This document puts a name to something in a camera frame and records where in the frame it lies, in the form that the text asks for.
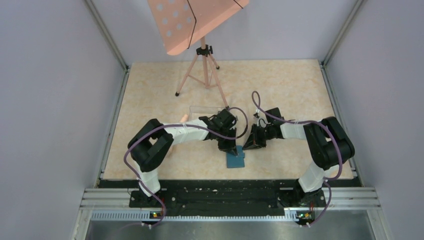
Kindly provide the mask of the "teal card holder wallet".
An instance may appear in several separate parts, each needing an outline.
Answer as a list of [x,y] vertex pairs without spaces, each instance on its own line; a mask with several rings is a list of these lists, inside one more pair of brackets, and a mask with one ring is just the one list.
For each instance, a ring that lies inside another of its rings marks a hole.
[[237,169],[245,167],[245,153],[241,145],[236,146],[237,154],[226,153],[226,167],[228,169]]

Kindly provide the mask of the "clear plastic box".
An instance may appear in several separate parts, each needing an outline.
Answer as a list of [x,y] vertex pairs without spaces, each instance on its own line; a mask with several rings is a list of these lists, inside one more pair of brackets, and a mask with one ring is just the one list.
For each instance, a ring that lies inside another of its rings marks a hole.
[[189,107],[189,115],[188,120],[193,121],[198,119],[199,117],[207,116],[210,117],[212,115],[216,115],[221,112],[224,107],[211,107],[211,106],[196,106],[191,105]]

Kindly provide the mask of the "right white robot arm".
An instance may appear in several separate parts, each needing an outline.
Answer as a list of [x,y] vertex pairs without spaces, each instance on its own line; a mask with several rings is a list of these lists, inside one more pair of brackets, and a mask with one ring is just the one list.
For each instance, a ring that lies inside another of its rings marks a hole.
[[299,206],[307,206],[323,186],[332,171],[355,155],[355,147],[340,125],[330,116],[319,122],[305,121],[290,123],[285,120],[279,108],[265,111],[266,122],[253,124],[243,150],[266,147],[268,140],[299,139],[307,141],[312,162],[305,173],[295,181],[293,200]]

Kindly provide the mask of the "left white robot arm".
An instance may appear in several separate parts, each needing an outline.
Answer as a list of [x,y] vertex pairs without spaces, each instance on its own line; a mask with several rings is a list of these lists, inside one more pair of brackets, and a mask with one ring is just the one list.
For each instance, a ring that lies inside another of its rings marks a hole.
[[150,119],[130,140],[125,154],[137,164],[141,200],[149,207],[160,202],[158,167],[175,145],[215,140],[220,151],[236,156],[236,123],[236,116],[227,109],[182,123],[165,124],[156,118]]

